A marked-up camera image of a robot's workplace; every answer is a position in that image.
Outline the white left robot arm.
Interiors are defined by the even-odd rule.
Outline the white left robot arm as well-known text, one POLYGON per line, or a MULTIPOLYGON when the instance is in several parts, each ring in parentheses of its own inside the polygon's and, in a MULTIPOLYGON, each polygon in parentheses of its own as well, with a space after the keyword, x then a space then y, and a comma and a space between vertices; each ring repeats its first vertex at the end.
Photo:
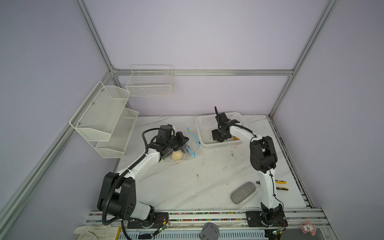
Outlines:
POLYGON ((172 153, 187 149, 189 138, 172 125, 162 125, 143 131, 145 151, 123 170, 105 175, 97 209, 102 212, 102 224, 115 221, 138 221, 150 227, 155 221, 155 208, 137 199, 136 183, 155 164, 172 153))

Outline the cream toy potato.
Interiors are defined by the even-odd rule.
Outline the cream toy potato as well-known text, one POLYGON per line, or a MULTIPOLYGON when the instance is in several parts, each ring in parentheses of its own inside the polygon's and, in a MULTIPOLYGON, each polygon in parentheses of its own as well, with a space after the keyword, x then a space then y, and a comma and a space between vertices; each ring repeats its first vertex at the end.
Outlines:
POLYGON ((174 151, 171 155, 172 157, 172 160, 174 161, 180 161, 180 160, 183 160, 184 157, 185 157, 185 154, 183 151, 181 150, 178 150, 178 151, 174 151))

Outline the clear zip bag blue zipper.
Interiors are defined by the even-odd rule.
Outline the clear zip bag blue zipper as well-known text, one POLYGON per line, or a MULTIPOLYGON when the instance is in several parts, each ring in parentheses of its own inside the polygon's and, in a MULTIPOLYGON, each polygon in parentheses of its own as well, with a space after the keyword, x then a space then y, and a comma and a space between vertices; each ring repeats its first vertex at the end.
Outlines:
MULTIPOLYGON (((188 138, 187 142, 179 149, 184 152, 185 157, 180 161, 188 161, 194 160, 197 158, 198 152, 201 148, 201 142, 198 138, 198 134, 196 131, 187 128, 185 132, 183 132, 183 136, 188 138)), ((179 162, 172 160, 172 153, 174 151, 169 151, 165 157, 160 160, 160 163, 168 163, 168 162, 179 162)))

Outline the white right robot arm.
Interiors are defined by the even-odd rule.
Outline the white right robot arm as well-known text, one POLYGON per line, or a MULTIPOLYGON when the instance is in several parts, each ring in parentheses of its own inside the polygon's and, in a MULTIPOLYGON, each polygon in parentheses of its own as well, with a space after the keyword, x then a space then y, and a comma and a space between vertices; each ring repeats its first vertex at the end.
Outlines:
POLYGON ((250 148, 250 163, 257 171, 261 184, 261 224, 272 227, 276 224, 286 226, 284 203, 276 195, 275 168, 278 157, 271 137, 260 137, 252 130, 240 125, 238 120, 231 120, 225 113, 216 112, 218 127, 212 130, 213 140, 223 142, 236 137, 250 148))

